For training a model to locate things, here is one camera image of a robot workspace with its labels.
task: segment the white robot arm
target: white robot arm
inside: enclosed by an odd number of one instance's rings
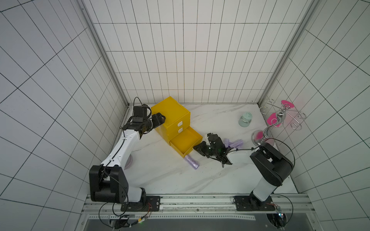
[[[294,167],[288,158],[267,142],[262,143],[255,149],[231,150],[231,148],[225,147],[217,134],[207,134],[207,141],[203,141],[194,147],[202,156],[207,158],[214,156],[222,165],[255,164],[261,172],[262,178],[250,193],[248,201],[251,207],[256,210],[259,210],[275,189],[282,185]]]
[[[122,127],[121,136],[108,157],[89,171],[90,195],[92,201],[145,204],[143,188],[129,187],[123,168],[134,146],[143,134],[164,123],[166,117],[160,113],[151,115],[148,105],[134,106],[134,113]]]

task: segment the marble tabletop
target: marble tabletop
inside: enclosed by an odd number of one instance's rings
[[[242,139],[242,148],[255,147],[251,135],[255,130],[266,127],[256,104],[202,104],[184,105],[191,112],[190,126],[200,135],[218,134],[223,140]],[[253,119],[249,127],[238,124],[244,112]],[[218,194],[250,193],[262,175],[253,164],[225,165],[201,156],[196,151],[189,155],[200,164],[194,170],[156,131],[142,136],[131,153],[133,163],[125,170],[129,185],[145,188],[148,194]],[[287,178],[276,193],[297,193]]]

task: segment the yellow box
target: yellow box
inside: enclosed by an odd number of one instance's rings
[[[203,137],[199,135],[198,132],[189,126],[175,138],[170,140],[170,145],[184,158],[191,152],[191,150],[193,150],[195,145],[202,142],[202,138]]]
[[[190,111],[172,97],[166,98],[151,109],[152,114],[160,112],[166,117],[164,124],[155,130],[169,145],[170,140],[190,126]]]

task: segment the purple cloth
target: purple cloth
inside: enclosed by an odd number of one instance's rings
[[[193,169],[197,169],[199,167],[198,161],[191,158],[191,156],[186,155],[184,159],[193,167]]]
[[[223,140],[223,144],[226,146],[226,147],[233,147],[233,148],[240,148],[243,146],[243,141],[241,139],[238,139],[234,142],[230,142],[229,139],[224,139]]]

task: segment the glass jar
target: glass jar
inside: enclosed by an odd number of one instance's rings
[[[252,121],[252,114],[250,112],[245,112],[239,119],[239,125],[242,127],[248,127]]]

